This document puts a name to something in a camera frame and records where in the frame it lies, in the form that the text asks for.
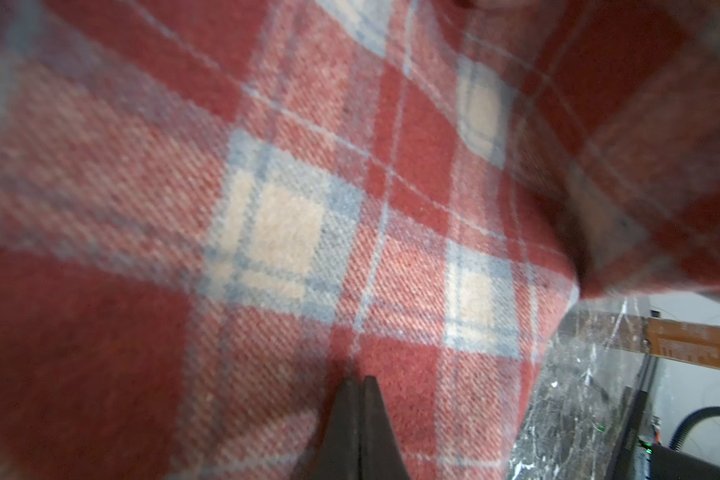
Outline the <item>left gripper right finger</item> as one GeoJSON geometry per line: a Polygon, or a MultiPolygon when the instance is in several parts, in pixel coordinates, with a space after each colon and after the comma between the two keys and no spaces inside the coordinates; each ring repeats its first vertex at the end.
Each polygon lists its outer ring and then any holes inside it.
{"type": "Polygon", "coordinates": [[[366,376],[360,397],[359,478],[409,480],[377,379],[366,376]]]}

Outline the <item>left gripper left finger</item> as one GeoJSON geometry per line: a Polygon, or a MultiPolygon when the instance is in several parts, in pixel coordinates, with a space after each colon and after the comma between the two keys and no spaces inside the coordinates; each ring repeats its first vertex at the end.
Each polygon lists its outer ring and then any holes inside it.
{"type": "Polygon", "coordinates": [[[359,430],[359,385],[355,379],[346,379],[341,383],[333,400],[310,479],[359,479],[359,430]]]}

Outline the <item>red plaid skirt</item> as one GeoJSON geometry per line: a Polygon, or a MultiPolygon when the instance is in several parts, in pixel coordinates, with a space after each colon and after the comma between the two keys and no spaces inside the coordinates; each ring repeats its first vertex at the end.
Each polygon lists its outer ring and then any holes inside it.
{"type": "Polygon", "coordinates": [[[578,301],[720,291],[720,1],[0,1],[0,478],[289,479],[350,373],[500,479],[578,301]]]}

